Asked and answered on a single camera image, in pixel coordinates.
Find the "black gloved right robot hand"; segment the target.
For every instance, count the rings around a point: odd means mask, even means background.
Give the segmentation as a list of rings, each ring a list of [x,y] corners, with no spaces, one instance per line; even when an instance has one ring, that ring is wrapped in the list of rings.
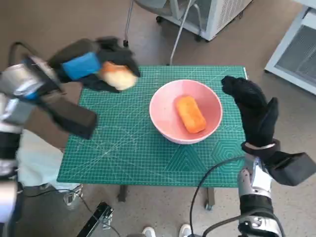
[[[239,108],[246,142],[255,147],[273,143],[278,118],[278,100],[267,101],[261,88],[244,78],[225,76],[222,90],[233,97]]]

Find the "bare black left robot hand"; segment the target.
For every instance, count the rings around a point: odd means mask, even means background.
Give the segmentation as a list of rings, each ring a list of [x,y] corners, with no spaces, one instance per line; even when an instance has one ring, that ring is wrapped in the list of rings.
[[[79,39],[57,51],[48,65],[62,83],[80,82],[94,91],[120,93],[141,76],[132,51],[121,47],[113,36]]]

